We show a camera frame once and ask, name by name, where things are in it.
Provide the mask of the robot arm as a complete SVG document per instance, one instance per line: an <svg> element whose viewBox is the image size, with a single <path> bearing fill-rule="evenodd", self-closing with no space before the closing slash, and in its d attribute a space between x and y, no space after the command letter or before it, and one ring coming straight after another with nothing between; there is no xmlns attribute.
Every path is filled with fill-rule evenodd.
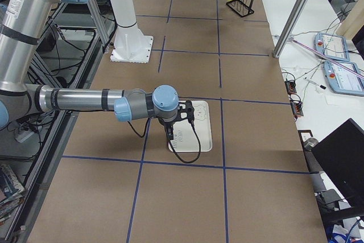
<svg viewBox="0 0 364 243"><path fill-rule="evenodd" d="M1 23L1 126L52 110L114 112L121 122L157 118L167 137L181 121L176 90L161 85L151 93L133 90L62 89L24 82L53 5L92 0L10 0Z"/></svg>

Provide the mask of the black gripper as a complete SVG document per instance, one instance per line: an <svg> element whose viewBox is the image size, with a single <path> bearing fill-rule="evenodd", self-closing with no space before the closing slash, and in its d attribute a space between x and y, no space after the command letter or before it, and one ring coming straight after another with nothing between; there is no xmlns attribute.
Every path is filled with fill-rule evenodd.
<svg viewBox="0 0 364 243"><path fill-rule="evenodd" d="M171 137L173 137L173 125L175 124L176 121L165 121L162 118L158 118L158 121L162 126L166 127L167 139L170 141Z"/></svg>

